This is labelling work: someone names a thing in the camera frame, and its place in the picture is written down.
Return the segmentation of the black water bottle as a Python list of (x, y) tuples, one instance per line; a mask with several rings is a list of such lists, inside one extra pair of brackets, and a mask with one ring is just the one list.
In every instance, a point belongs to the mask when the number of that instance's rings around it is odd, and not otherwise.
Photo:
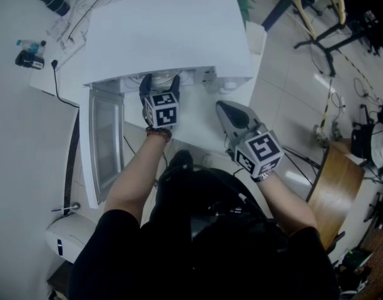
[(63, 17), (65, 16), (69, 10), (70, 5), (65, 0), (40, 0), (42, 1), (48, 9), (57, 15)]

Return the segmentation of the dark brown low table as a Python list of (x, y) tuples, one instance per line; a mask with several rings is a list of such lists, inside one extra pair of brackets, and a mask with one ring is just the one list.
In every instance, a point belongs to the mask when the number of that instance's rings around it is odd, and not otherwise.
[(48, 300), (68, 300), (69, 275), (72, 266), (70, 262), (65, 261), (47, 280), (50, 288)]

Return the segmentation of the black floor stand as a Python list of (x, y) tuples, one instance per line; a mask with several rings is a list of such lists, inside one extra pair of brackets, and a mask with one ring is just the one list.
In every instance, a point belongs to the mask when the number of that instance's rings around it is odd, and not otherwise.
[(311, 44), (317, 46), (325, 55), (325, 59), (327, 61), (328, 67), (329, 67), (329, 76), (334, 78), (336, 75), (336, 71), (334, 68), (334, 59), (332, 56), (332, 52), (338, 51), (340, 48), (342, 48), (342, 47), (344, 47), (344, 46), (346, 46), (346, 45), (348, 45), (348, 44), (350, 44), (350, 43), (352, 43), (352, 42), (354, 42), (360, 38), (367, 36), (369, 34), (369, 32), (371, 31), (371, 28), (366, 28), (366, 29), (363, 29), (360, 31), (355, 31), (350, 35), (350, 37), (344, 39), (341, 42), (338, 42), (337, 44), (334, 44), (331, 47), (324, 47), (320, 43), (321, 40), (329, 37), (332, 33), (335, 33), (337, 30), (343, 29), (344, 27), (345, 27), (344, 25), (337, 23), (337, 24), (333, 25), (332, 27), (330, 27), (329, 29), (327, 29), (326, 31), (324, 31), (319, 36), (317, 36), (316, 38), (311, 37), (307, 41), (302, 41), (302, 42), (297, 43), (294, 46), (294, 49), (298, 49), (301, 46), (306, 46), (306, 45), (311, 45)]

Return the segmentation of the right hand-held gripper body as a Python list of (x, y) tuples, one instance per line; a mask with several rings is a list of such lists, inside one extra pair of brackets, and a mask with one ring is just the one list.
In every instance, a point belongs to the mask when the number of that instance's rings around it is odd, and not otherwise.
[(273, 131), (264, 123), (256, 124), (229, 138), (228, 154), (233, 162), (244, 168), (252, 178), (273, 171), (284, 156), (284, 151)]

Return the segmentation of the brown wooden stool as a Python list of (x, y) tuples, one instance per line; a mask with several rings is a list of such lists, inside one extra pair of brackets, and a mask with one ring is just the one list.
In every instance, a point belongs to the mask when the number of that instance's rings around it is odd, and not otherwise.
[(334, 147), (326, 149), (307, 197), (325, 250), (329, 250), (353, 206), (364, 170)]

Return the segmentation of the clear plastic bottle blue label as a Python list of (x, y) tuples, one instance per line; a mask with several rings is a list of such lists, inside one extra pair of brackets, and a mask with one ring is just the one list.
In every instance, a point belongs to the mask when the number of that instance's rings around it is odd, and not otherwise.
[(46, 41), (36, 42), (33, 40), (18, 39), (16, 41), (17, 46), (21, 46), (23, 50), (42, 57), (45, 52)]

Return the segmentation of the person's right forearm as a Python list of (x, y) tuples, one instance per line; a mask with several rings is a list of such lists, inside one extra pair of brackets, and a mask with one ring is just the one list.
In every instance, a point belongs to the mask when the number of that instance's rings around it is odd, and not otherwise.
[(317, 229), (317, 221), (308, 203), (284, 184), (276, 173), (269, 174), (257, 186), (273, 218), (288, 235), (305, 228)]

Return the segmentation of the white cabinet appliance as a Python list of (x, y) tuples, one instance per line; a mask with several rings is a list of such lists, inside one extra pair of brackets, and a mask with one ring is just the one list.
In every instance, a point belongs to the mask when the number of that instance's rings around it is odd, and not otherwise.
[(90, 208), (105, 201), (123, 169), (124, 123), (146, 126), (136, 77), (179, 75), (173, 137), (223, 154), (215, 103), (250, 103), (265, 40), (259, 25), (243, 22), (237, 0), (122, 0), (94, 10), (79, 110)]

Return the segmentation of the white round appliance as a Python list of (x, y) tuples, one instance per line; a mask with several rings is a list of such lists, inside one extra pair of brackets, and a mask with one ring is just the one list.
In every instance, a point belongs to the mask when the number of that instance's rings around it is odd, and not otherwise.
[(45, 232), (45, 240), (52, 251), (73, 264), (95, 228), (94, 222), (74, 213), (52, 223)]

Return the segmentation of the white blue pen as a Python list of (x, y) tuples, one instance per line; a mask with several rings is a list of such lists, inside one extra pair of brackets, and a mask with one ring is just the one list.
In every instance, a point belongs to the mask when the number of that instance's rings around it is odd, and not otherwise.
[(81, 207), (80, 203), (74, 202), (69, 207), (59, 207), (59, 208), (52, 209), (51, 211), (59, 212), (59, 211), (79, 210), (80, 207)]

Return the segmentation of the person's left forearm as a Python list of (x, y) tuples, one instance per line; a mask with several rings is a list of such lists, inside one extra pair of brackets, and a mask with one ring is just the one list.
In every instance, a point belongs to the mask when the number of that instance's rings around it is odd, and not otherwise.
[(166, 139), (163, 136), (151, 134), (146, 137), (138, 152), (112, 185), (104, 212), (126, 211), (141, 222), (165, 146)]

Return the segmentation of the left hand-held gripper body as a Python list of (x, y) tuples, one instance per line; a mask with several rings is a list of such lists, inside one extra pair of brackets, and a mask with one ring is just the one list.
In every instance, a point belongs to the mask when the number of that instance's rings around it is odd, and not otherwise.
[(149, 127), (168, 128), (178, 123), (179, 103), (173, 92), (149, 94), (141, 100), (143, 116)]

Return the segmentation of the black table leg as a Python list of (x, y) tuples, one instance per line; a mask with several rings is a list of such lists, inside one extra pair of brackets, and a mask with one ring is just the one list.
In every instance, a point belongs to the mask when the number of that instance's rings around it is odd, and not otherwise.
[(77, 113), (76, 115), (76, 120), (74, 122), (73, 132), (72, 132), (71, 140), (69, 144), (68, 160), (67, 160), (67, 166), (66, 166), (66, 177), (64, 182), (64, 196), (63, 196), (63, 207), (64, 207), (63, 214), (64, 215), (67, 215), (67, 213), (69, 212), (69, 210), (66, 208), (68, 208), (70, 205), (71, 186), (73, 181), (73, 171), (74, 171), (74, 163), (76, 159), (78, 141), (79, 141), (79, 113)]

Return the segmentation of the light wooden chair frame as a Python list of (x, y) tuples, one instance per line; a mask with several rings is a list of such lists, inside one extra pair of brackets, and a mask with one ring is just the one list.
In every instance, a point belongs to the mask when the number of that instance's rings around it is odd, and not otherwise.
[[(339, 17), (338, 23), (342, 25), (346, 25), (347, 15), (345, 11), (344, 0), (337, 0), (337, 2), (335, 2), (334, 0), (330, 0), (330, 2), (332, 3), (333, 7), (336, 8), (337, 15)], [(305, 30), (309, 33), (311, 38), (316, 38), (318, 35), (316, 34), (311, 22), (308, 20), (308, 17), (302, 6), (302, 0), (295, 0), (293, 2), (293, 5), (297, 8), (297, 12), (299, 16), (302, 18)]]

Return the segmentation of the green plant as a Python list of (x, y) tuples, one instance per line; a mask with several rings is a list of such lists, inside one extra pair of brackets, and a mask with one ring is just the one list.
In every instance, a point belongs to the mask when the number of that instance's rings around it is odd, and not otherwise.
[(250, 21), (250, 13), (249, 10), (253, 9), (251, 3), (255, 3), (255, 0), (237, 0), (243, 23)]

